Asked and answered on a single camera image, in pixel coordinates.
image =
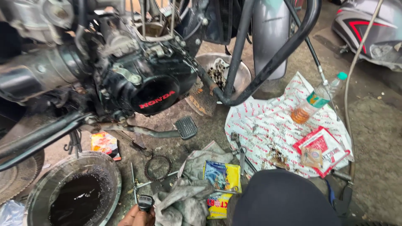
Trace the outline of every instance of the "plastic bottle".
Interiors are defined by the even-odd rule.
[[[335,78],[328,79],[328,89],[333,99],[342,88],[343,80],[347,74],[340,72]],[[302,101],[292,112],[291,118],[295,123],[303,124],[330,101],[328,92],[323,83],[314,89],[314,91]]]

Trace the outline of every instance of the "oil pan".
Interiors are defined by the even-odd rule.
[[[69,156],[44,174],[29,194],[25,226],[106,225],[121,192],[114,160],[101,152]]]

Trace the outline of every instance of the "dark used oil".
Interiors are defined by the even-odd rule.
[[[67,182],[50,207],[49,220],[53,226],[83,226],[95,214],[102,199],[101,186],[91,175]]]

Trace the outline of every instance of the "black engine cover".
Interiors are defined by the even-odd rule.
[[[107,91],[106,95],[105,92],[99,94],[107,110],[121,110],[127,115],[134,112],[154,115],[188,93],[197,80],[196,63],[183,48],[167,44],[163,45],[167,54],[162,57],[156,54],[144,57],[141,52],[114,60],[100,86],[100,90]],[[116,64],[126,73],[114,70]],[[127,79],[130,74],[140,75],[141,84],[130,82]]]

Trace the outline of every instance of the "green bottle cap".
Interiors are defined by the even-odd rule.
[[[345,72],[340,72],[340,73],[337,75],[337,77],[338,77],[339,79],[341,79],[341,80],[345,80],[345,79],[348,77],[348,75],[347,75]]]

